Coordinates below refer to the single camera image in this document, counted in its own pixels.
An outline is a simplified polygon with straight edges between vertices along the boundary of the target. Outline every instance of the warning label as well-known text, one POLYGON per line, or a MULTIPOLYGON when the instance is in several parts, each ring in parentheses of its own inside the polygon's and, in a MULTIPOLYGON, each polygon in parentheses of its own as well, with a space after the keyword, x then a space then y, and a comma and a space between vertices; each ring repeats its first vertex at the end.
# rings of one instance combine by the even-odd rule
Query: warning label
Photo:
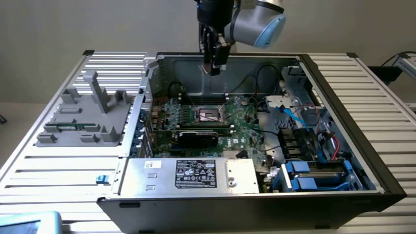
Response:
POLYGON ((214 160, 177 160, 174 186, 178 189, 215 188, 214 160))

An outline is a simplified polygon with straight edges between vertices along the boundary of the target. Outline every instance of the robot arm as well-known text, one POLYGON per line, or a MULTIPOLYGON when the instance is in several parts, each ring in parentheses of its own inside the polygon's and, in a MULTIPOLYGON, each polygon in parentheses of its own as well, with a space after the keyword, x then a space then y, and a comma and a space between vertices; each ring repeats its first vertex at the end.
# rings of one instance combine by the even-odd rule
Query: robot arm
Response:
POLYGON ((239 1, 194 0, 199 22, 199 51, 202 71, 219 74, 226 64, 230 46, 241 42, 266 48, 277 39, 285 24, 282 0, 255 0, 255 6, 241 9, 239 1))

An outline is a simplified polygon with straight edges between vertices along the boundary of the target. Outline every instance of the green circuit board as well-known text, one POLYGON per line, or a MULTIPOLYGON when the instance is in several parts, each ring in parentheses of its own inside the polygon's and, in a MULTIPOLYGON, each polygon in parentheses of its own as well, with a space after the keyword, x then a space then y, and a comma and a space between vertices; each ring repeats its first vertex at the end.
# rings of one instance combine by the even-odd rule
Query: green circuit board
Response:
POLYGON ((247 98, 237 97, 229 101, 226 105, 218 106, 198 106, 197 108, 215 109, 221 108, 221 118, 222 122, 197 122, 194 115, 194 106, 181 106, 173 100, 167 100, 166 103, 158 105, 157 119, 162 119, 163 122, 167 120, 167 124, 161 127, 159 121, 153 123, 153 128, 155 129, 151 133, 153 141, 153 155, 155 158, 163 157, 231 157, 239 151, 245 150, 247 152, 247 158, 253 160, 254 168, 257 171, 265 171, 266 167, 261 166, 261 161, 265 159, 263 145, 257 144, 254 149, 254 143, 259 139, 261 134, 253 131, 250 128, 258 129, 257 124, 250 124, 243 120, 243 116, 254 115, 253 104, 250 103, 246 106, 239 105, 239 101, 247 101, 247 98), (213 148, 206 149, 181 149, 178 144, 174 141, 174 135, 178 131, 177 124, 191 125, 191 126, 213 126, 210 131, 219 132, 222 129, 215 129, 221 126, 233 125, 233 132, 229 134, 229 129, 226 129, 226 136, 218 135, 218 143, 213 148))

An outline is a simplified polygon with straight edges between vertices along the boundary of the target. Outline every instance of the sticker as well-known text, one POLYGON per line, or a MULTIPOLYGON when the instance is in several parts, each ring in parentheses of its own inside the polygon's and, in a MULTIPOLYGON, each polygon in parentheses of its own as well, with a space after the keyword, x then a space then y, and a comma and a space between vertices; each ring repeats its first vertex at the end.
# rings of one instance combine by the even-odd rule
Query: sticker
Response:
POLYGON ((214 160, 177 160, 174 186, 178 189, 215 188, 214 160))
POLYGON ((161 161, 145 161, 143 162, 143 168, 159 168, 161 167, 161 161))

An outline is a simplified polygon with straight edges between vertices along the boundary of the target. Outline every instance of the motherboard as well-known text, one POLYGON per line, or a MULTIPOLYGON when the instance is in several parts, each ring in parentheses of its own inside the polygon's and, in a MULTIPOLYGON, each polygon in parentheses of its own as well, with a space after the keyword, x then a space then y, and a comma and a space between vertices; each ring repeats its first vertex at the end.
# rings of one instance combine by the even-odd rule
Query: motherboard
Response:
POLYGON ((262 136, 253 130, 258 129, 258 120, 253 119, 254 101, 243 96, 225 98, 218 105, 206 105, 215 104, 210 100, 202 103, 197 99, 157 100, 151 107, 154 157, 250 158, 255 171, 266 171, 262 136))

